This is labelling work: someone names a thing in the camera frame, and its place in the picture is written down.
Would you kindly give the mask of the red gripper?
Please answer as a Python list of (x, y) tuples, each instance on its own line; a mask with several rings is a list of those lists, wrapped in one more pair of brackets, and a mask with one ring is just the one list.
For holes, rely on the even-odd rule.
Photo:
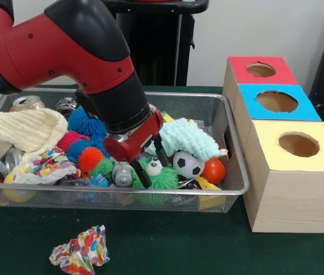
[(103, 146), (110, 156), (118, 162), (130, 163), (144, 188), (150, 188), (152, 181), (136, 160), (139, 153), (153, 143), (161, 165), (163, 167), (169, 166), (169, 160), (159, 134), (163, 126), (161, 112), (152, 104), (149, 107), (151, 113), (141, 125), (122, 135), (108, 134), (103, 140)]

